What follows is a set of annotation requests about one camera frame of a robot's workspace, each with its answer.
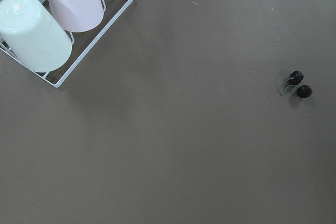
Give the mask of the mint upturned cup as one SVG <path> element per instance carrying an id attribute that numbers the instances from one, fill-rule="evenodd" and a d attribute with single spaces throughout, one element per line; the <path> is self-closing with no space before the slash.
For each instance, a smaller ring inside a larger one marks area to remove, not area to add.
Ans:
<path id="1" fill-rule="evenodd" d="M 1 36 L 34 72 L 60 68 L 72 51 L 71 39 L 39 0 L 1 0 Z"/>

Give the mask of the dark cherry pair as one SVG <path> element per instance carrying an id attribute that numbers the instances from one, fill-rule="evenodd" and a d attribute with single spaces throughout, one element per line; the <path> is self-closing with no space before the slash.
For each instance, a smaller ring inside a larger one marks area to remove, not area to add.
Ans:
<path id="1" fill-rule="evenodd" d="M 289 77 L 287 77 L 281 85 L 280 95 L 284 96 L 286 91 L 290 88 L 296 87 L 304 79 L 304 75 L 301 71 L 295 70 L 292 72 Z M 308 98 L 312 95 L 313 90 L 309 85 L 301 85 L 296 89 L 296 96 L 301 99 Z"/>

